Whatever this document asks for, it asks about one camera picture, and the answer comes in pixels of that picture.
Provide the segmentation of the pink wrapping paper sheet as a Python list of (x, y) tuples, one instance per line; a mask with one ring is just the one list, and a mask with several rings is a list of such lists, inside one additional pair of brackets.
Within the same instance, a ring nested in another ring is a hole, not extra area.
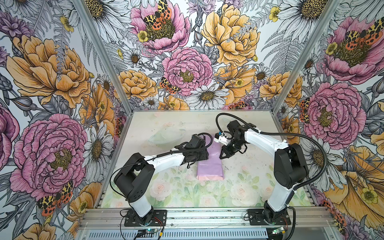
[(208, 148), (208, 160), (198, 162), (197, 179), (199, 181), (224, 180), (223, 164), (220, 159), (220, 153), (220, 143), (213, 141), (211, 146)]

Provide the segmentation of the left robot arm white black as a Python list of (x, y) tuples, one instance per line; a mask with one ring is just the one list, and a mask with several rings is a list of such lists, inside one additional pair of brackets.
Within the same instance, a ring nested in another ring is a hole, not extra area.
[(190, 167), (196, 162), (207, 160), (208, 148), (213, 141), (208, 133), (194, 134), (190, 141), (162, 154), (143, 156), (135, 153), (123, 167), (113, 173), (113, 183), (117, 187), (114, 191), (129, 203), (140, 225), (147, 226), (156, 219), (154, 208), (145, 196), (153, 176), (167, 169), (185, 164)]

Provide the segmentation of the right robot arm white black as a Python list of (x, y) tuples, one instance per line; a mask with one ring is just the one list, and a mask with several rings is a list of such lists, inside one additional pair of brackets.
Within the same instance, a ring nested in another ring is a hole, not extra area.
[(264, 133), (252, 124), (241, 125), (231, 121), (227, 128), (230, 137), (219, 131), (214, 141), (222, 144), (220, 159), (228, 159), (236, 153), (245, 153), (242, 148), (254, 145), (274, 158), (275, 187), (271, 196), (265, 201), (263, 219), (266, 224), (275, 224), (286, 216), (289, 203), (299, 187), (308, 176), (309, 169), (298, 144), (288, 144), (278, 141), (275, 133)]

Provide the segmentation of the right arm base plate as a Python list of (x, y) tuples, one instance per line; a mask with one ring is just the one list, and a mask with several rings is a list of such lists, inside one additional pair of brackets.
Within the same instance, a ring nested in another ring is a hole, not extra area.
[(289, 226), (292, 224), (287, 210), (273, 212), (266, 209), (248, 209), (247, 217), (251, 226)]

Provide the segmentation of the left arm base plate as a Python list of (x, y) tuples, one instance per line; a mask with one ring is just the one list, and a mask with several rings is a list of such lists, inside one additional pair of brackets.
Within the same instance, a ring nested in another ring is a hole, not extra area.
[(163, 227), (167, 222), (167, 210), (150, 210), (144, 217), (129, 209), (124, 217), (125, 227)]

